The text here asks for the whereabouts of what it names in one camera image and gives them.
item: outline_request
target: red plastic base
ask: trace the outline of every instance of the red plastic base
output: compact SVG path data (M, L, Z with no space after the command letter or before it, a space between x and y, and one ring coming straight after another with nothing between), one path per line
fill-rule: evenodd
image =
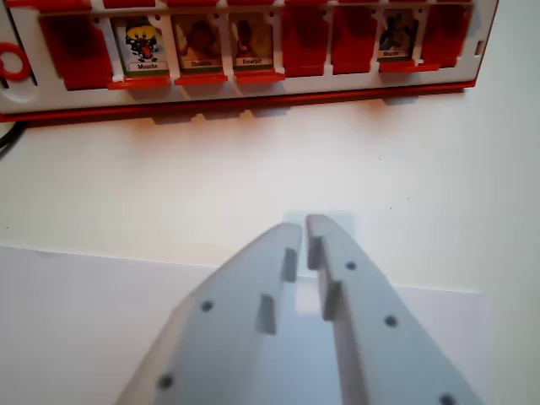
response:
M476 80L470 82L434 84L426 86L395 87L389 89L348 90L329 93L275 95L270 97L253 97L230 100L208 100L184 103L151 104L151 105L123 105L118 107L85 108L79 110L43 111L24 114L0 114L0 122L48 120L52 118L108 116L120 114L151 115L159 111L197 111L212 110L216 108L252 108L264 106L283 106L287 104L315 103L333 100L357 100L375 97L398 95L425 95L459 91L474 87Z

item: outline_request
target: cartoon character picture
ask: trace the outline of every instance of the cartoon character picture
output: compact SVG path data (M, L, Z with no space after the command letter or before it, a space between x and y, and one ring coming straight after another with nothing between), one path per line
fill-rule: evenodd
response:
M111 19L126 76L169 73L163 38L147 16Z
M236 25L236 31L238 32L238 50L236 57L258 57L258 55L251 49L251 27L250 23L241 19Z
M235 70L272 68L272 26L264 21L262 14L231 14L229 20L236 42Z
M126 44L131 47L133 55L137 55L140 62L156 62L158 60L154 56L155 47L158 45L156 30L150 25L148 18L127 21Z
M386 28L379 43L379 60L405 61L413 56L418 21L413 11L386 10Z
M182 72L221 71L219 34L208 22L207 16L178 15L174 17L174 21Z
M216 43L216 36L206 21L199 20L193 23L191 32L186 36L186 44L180 54L189 59L212 59L218 57L212 46Z

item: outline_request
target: red circle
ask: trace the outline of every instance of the red circle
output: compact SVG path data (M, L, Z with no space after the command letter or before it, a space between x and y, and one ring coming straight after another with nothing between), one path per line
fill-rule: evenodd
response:
M22 82L23 80L27 79L30 76L31 68L30 62L28 62L28 57L26 57L23 48L9 42L0 42L0 55L2 55L4 52L12 52L17 55L20 58L20 61L23 63L23 67L19 72L9 72L3 68L3 63L0 60L0 76L14 82Z

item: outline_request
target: black cable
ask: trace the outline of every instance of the black cable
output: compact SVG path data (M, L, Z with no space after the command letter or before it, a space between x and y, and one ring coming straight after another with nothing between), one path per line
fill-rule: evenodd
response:
M0 159L19 141L27 126L27 121L17 121L15 122L15 125L0 138Z

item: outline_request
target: white paper sheet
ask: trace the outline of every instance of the white paper sheet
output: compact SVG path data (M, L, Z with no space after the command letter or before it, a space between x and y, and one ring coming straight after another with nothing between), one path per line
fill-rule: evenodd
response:
M114 404L170 311L212 271L0 247L0 403ZM485 398L483 296L397 291ZM283 300L251 403L338 404L332 328L319 315L316 280L287 285Z

